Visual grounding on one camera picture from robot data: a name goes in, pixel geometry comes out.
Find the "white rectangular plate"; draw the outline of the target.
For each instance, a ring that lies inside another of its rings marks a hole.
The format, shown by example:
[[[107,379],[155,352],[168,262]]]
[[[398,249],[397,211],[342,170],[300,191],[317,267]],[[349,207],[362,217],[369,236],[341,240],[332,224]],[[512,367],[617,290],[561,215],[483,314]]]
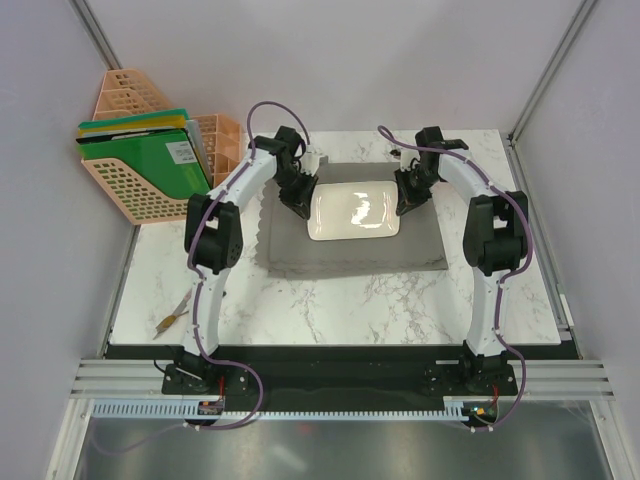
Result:
[[[307,232],[313,241],[389,238],[400,230],[393,181],[321,184],[314,189]]]

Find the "grey placemat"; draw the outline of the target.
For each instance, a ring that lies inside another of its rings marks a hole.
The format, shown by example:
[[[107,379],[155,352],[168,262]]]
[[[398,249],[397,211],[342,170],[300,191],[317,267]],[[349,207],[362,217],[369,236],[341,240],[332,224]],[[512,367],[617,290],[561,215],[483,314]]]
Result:
[[[306,223],[284,206],[279,188],[263,190],[256,261],[274,276],[302,279],[446,270],[448,262],[432,200],[400,219],[399,233],[379,239],[314,241]]]

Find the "knife pink handle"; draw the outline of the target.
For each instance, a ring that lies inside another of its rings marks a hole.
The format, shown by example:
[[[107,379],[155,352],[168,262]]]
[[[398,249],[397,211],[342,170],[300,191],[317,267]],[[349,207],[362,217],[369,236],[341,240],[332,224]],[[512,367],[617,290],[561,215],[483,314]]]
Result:
[[[184,297],[179,302],[179,304],[174,309],[174,311],[173,311],[174,315],[181,316],[186,311],[186,309],[187,309],[187,307],[189,305],[189,300],[191,298],[191,295],[192,295],[192,290],[188,290],[186,292],[186,294],[184,295]]]

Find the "gold fork green handle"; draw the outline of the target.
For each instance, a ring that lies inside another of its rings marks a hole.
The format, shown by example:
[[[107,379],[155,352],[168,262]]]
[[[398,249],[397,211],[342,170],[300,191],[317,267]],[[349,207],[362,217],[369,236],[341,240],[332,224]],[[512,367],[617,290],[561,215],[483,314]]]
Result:
[[[187,311],[184,311],[179,314],[171,314],[165,317],[157,326],[156,333],[153,337],[154,340],[158,339],[161,335],[163,335],[171,326],[175,324],[175,322],[182,316],[186,315]]]

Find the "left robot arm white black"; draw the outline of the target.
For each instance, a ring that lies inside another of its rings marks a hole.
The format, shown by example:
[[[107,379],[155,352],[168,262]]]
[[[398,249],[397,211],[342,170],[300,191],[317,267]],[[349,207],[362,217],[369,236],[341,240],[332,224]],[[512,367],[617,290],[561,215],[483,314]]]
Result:
[[[279,188],[280,202],[307,221],[318,177],[303,169],[303,158],[311,153],[308,134],[282,126],[273,138],[258,136],[250,141],[239,166],[207,194],[194,194],[187,202],[184,248],[187,267],[195,279],[187,307],[191,316],[185,343],[165,369],[164,394],[205,395],[223,391],[225,370],[250,368],[237,361],[217,360],[218,323],[225,286],[231,268],[239,261],[243,246],[241,213],[269,181]]]

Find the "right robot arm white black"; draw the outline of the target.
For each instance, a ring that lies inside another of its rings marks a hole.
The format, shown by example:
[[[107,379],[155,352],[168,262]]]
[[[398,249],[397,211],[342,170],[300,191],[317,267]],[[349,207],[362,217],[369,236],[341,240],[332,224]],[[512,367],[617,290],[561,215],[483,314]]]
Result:
[[[445,394],[517,394],[508,362],[514,351],[501,323],[507,282],[525,271],[533,256],[526,194],[503,191],[471,158],[463,140],[445,139],[437,126],[423,128],[414,144],[403,145],[394,176],[398,216],[426,204],[438,182],[451,185],[467,206],[462,247],[473,273],[471,324],[458,363],[429,368],[428,380]]]

